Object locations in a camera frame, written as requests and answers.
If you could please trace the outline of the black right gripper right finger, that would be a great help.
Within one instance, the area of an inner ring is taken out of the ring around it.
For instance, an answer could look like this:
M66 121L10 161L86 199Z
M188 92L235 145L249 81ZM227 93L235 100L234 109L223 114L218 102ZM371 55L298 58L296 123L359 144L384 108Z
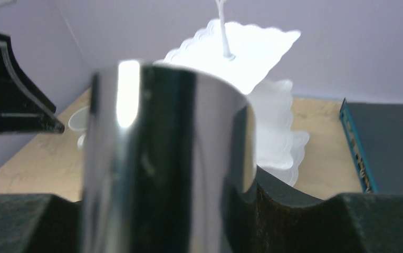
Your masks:
M403 252L403 195L320 200L258 169L248 192L226 180L223 200L233 252Z

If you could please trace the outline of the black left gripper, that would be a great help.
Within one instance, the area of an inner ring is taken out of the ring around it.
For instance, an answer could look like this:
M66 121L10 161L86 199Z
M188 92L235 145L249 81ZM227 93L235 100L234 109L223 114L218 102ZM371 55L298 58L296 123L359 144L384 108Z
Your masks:
M18 65L11 38L0 33L0 134L62 134L56 106Z

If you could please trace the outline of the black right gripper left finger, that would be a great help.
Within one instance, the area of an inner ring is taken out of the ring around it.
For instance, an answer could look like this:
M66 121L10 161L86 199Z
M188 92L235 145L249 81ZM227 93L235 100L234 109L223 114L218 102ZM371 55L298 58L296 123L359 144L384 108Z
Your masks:
M81 203L55 194L0 194L0 252L82 252Z

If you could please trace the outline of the white small cup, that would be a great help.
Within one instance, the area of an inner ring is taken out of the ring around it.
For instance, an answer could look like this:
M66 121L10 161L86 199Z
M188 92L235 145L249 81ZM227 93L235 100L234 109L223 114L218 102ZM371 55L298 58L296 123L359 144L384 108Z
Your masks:
M80 136L76 143L79 150L82 150L84 146L86 130L88 126L89 111L89 106L80 108L79 110L74 112L68 120L69 129L73 132L80 133Z

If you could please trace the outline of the grey mug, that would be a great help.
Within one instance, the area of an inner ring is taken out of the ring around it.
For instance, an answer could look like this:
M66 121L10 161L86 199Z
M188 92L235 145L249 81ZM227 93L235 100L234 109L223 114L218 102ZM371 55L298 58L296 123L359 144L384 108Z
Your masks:
M94 73L80 252L253 252L255 114L210 74L127 60Z

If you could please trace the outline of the white three-tier cake stand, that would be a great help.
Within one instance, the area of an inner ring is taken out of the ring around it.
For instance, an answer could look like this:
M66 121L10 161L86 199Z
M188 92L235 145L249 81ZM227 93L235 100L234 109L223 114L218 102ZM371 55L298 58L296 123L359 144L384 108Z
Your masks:
M257 117L257 164L294 186L310 136L306 131L291 129L292 81L272 81L267 75L301 32L228 22L224 1L216 5L218 18L169 51L164 62L210 73L245 94Z

